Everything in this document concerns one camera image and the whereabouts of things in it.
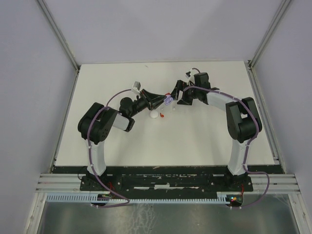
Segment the lavender round charging case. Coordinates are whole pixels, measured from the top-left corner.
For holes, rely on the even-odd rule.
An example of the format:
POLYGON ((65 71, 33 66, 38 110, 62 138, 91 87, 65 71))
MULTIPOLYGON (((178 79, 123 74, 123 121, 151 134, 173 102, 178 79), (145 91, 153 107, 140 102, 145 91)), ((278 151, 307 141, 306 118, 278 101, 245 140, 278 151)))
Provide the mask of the lavender round charging case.
POLYGON ((171 104, 174 101, 174 98, 171 95, 167 95, 166 98, 164 99, 164 104, 167 106, 171 104))

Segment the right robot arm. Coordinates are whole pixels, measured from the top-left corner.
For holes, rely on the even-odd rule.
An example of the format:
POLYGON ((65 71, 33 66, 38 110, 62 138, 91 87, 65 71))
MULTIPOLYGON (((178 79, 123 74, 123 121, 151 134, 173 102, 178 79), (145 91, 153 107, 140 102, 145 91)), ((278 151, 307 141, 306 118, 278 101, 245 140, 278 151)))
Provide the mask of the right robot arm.
POLYGON ((178 80, 173 91, 166 95, 156 95, 149 101, 148 108, 155 110, 160 105, 169 105, 174 100, 178 105, 191 106, 195 99, 206 105, 214 106, 226 113, 227 129, 232 138, 231 158, 227 165, 224 186, 234 191, 241 186, 241 178, 248 173, 247 156, 251 142, 262 130, 262 123, 251 97, 239 99, 212 88, 209 75, 193 68, 186 73, 190 80, 178 80))

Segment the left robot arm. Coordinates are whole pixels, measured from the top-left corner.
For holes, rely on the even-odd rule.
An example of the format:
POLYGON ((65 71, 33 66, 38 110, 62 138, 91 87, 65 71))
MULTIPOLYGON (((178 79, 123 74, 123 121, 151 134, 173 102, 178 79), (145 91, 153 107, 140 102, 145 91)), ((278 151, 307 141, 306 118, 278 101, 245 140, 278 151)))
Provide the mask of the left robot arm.
POLYGON ((136 100, 124 97, 116 110, 107 105, 93 103, 78 123, 78 131, 85 140, 88 149, 87 170, 94 176, 91 185, 97 190, 107 187, 108 178, 104 176, 106 163, 104 159, 104 142, 110 130, 115 127, 125 132, 131 131, 135 124, 133 117, 144 109, 153 111, 167 100, 172 101, 169 94, 158 95, 143 89, 136 100))

